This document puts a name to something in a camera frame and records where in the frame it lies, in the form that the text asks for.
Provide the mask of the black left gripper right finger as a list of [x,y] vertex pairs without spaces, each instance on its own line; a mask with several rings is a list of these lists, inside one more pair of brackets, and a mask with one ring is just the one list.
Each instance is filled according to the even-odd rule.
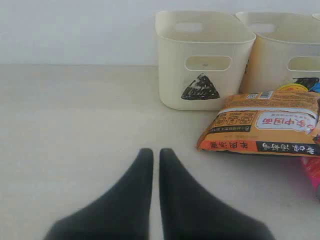
[[261,221],[200,185],[171,148],[159,154],[159,200],[166,240],[273,240]]

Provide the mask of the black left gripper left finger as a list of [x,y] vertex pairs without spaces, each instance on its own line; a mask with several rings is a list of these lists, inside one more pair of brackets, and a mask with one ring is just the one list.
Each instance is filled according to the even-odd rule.
[[142,148],[125,174],[98,199],[58,220],[47,240],[147,240],[154,155]]

